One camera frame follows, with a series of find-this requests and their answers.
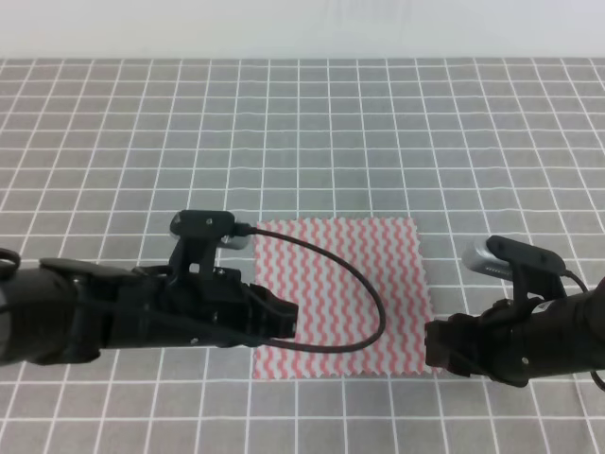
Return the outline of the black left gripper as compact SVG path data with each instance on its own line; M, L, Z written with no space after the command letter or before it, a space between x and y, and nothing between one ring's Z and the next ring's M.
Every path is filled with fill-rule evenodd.
M291 340L296 335L299 307L281 299L268 288L246 284L235 269L215 268L209 277L195 272L171 273L165 278L163 307L212 329L201 339L219 347L257 347L263 339ZM275 317L265 317L264 310ZM255 338L242 341L229 329Z

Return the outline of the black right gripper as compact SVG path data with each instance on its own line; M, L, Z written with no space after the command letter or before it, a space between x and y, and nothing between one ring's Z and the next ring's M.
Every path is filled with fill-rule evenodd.
M527 321L532 302L497 302L479 316L457 313L424 326L425 363L450 374L483 375L495 382L525 387L522 355L513 330Z

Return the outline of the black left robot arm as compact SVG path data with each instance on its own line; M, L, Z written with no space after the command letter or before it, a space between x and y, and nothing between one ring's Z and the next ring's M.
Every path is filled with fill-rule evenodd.
M297 305L232 269L125 270L64 258L22 268L1 252L1 362L85 364L105 350L257 347L291 340Z

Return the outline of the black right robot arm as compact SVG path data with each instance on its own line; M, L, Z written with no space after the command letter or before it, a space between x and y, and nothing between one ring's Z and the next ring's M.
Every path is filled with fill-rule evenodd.
M479 316L456 313L425 325L425 364L483 375L516 388L533 378L604 369L604 284L553 300L525 318L505 299Z

